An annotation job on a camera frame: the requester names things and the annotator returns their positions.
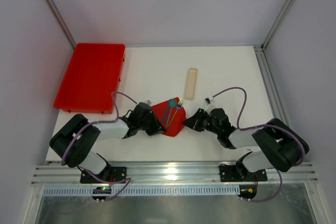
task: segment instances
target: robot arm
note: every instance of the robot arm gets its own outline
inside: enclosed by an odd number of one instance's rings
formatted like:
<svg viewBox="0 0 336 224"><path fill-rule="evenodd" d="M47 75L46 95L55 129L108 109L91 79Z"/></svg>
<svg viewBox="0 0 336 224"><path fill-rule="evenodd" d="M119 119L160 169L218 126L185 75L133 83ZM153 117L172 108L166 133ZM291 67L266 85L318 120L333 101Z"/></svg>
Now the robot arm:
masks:
<svg viewBox="0 0 336 224"><path fill-rule="evenodd" d="M82 114L76 114L52 137L50 147L58 156L63 157L73 137L88 123L90 122ZM97 140L128 138L136 135L139 130L146 131L149 136L166 132L151 107L144 102L138 103L128 117L119 117L115 123L87 127L71 147L65 164L70 168L78 166L87 169L100 179L108 180L112 174L111 166L103 157L91 151L92 146Z"/></svg>
<svg viewBox="0 0 336 224"><path fill-rule="evenodd" d="M210 104L207 110L198 109L192 117L182 123L198 132L207 130L215 133L225 148L259 146L261 151L250 152L237 161L236 173L242 180L251 179L259 170L273 167L287 172L300 161L302 155L300 146L284 131L294 135L302 144L304 152L309 152L306 142L277 118L259 129L239 130L230 124L223 109L214 108Z"/></svg>

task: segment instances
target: beige foam block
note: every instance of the beige foam block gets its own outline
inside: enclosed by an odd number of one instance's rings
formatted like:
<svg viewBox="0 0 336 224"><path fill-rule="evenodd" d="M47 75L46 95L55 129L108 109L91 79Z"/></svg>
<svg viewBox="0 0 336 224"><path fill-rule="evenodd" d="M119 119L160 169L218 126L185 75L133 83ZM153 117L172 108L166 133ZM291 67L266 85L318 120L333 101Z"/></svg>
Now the beige foam block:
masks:
<svg viewBox="0 0 336 224"><path fill-rule="evenodd" d="M196 81L197 81L197 68L189 68L184 92L184 98L186 100L194 99Z"/></svg>

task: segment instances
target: metal floor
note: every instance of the metal floor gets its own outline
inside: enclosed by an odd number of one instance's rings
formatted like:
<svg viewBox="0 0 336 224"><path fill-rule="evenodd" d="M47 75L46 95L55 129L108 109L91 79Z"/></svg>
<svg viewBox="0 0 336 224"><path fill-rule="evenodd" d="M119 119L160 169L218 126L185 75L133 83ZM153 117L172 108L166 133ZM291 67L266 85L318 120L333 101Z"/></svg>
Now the metal floor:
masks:
<svg viewBox="0 0 336 224"><path fill-rule="evenodd" d="M277 185L259 185L257 198L271 196ZM237 196L120 197L104 204L89 204L88 197L44 197L36 224L218 224L317 223L303 184L286 184L267 203L248 203ZM60 212L75 211L70 215Z"/></svg>

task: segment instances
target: black mounting bracket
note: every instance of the black mounting bracket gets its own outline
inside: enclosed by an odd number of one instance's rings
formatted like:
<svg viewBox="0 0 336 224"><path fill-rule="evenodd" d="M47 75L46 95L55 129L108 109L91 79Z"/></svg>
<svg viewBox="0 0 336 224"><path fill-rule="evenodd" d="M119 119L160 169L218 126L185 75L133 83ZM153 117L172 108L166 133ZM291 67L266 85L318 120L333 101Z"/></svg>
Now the black mounting bracket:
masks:
<svg viewBox="0 0 336 224"><path fill-rule="evenodd" d="M107 166L100 174L96 176L104 181L114 182L126 179L127 168L124 166L116 167L116 166ZM82 171L80 176L81 184L97 184L100 183L90 174L88 174L85 170Z"/></svg>
<svg viewBox="0 0 336 224"><path fill-rule="evenodd" d="M243 197L246 199L253 199L257 195L257 187L254 185L240 185L240 194L238 197Z"/></svg>
<svg viewBox="0 0 336 224"><path fill-rule="evenodd" d="M219 176L221 177L220 182L254 182L254 177L242 179L238 174L236 165L219 165ZM267 181L266 171L258 170L255 172L257 175L258 181Z"/></svg>
<svg viewBox="0 0 336 224"><path fill-rule="evenodd" d="M107 196L111 194L111 187L106 187L106 186L99 186L96 188L96 190L93 190L92 192L92 198L94 200L103 200L106 199Z"/></svg>

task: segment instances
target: white table surface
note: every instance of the white table surface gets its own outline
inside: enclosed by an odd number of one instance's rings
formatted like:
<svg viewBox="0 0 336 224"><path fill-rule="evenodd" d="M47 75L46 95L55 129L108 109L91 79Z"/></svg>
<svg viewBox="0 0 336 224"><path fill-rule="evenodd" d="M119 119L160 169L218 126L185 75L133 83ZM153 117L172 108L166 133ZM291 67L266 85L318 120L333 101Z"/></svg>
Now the white table surface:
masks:
<svg viewBox="0 0 336 224"><path fill-rule="evenodd" d="M149 99L157 104L173 97L183 97L189 68L197 68L197 85L193 101L186 101L187 117L205 108L204 99L223 89L239 86L247 91L247 104L240 120L241 127L265 123L272 118L271 108L253 47L142 47L126 48L125 62L118 91L137 102ZM240 90L216 97L215 105L223 108L236 126L244 100ZM120 114L134 108L134 103L117 95ZM75 113L59 111L54 134ZM114 119L109 115L84 113L92 120ZM109 161L236 161L249 150L223 148L216 135L184 128L176 137L147 136L139 132L128 139L108 139L95 143L92 151ZM61 158L49 148L46 160Z"/></svg>

